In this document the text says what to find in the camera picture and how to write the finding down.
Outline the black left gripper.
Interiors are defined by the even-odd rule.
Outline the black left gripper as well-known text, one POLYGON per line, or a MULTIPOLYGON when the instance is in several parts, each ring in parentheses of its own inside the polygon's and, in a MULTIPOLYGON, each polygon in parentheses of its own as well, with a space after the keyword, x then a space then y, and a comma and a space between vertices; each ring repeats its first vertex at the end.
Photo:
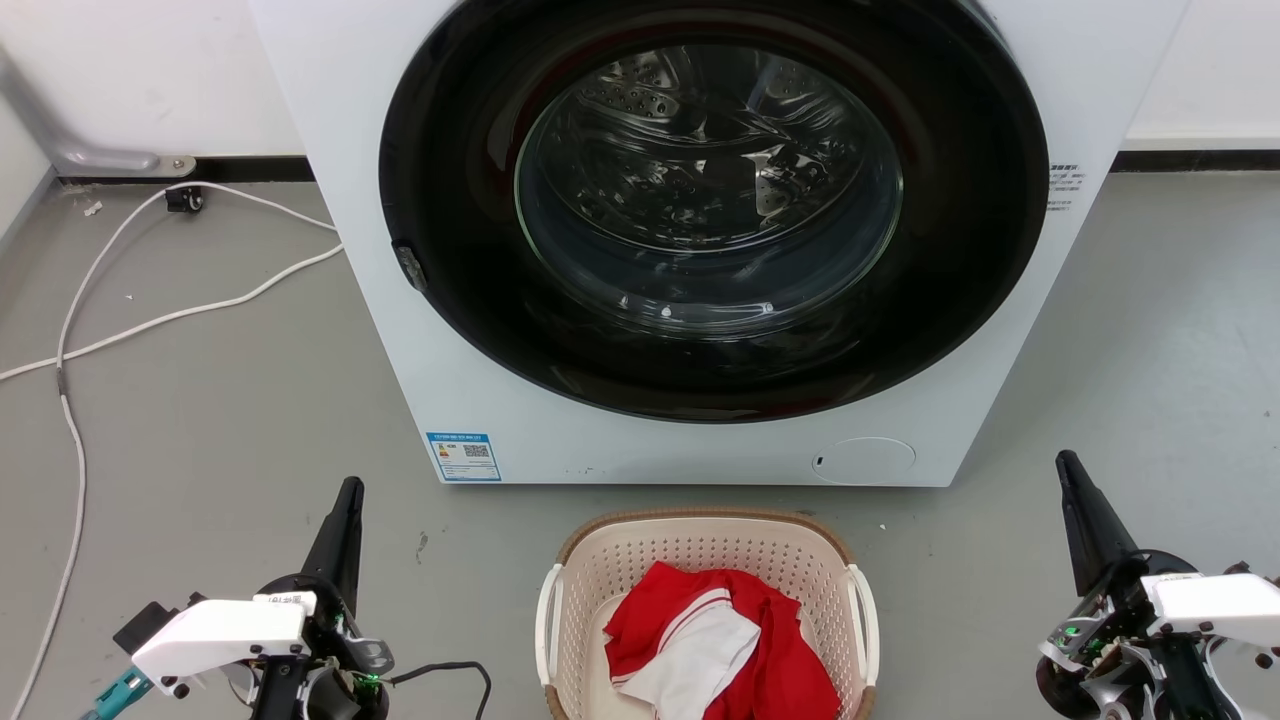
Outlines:
POLYGON ((252 719, 387 719, 381 675, 394 666, 389 646, 357 626, 365 483, 343 479, 302 573, 279 578, 255 596, 300 603, 300 639, 283 651, 253 651, 252 719))

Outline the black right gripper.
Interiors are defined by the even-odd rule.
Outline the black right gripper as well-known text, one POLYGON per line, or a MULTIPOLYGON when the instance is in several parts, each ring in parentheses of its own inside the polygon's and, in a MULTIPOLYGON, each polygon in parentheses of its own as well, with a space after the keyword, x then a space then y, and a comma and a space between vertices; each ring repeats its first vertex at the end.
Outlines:
POLYGON ((1082 601, 1039 644, 1044 702, 1066 719, 1245 717, 1213 656, 1235 643, 1263 669, 1277 662, 1277 580, 1138 551, 1075 451, 1056 455, 1056 473, 1082 601))

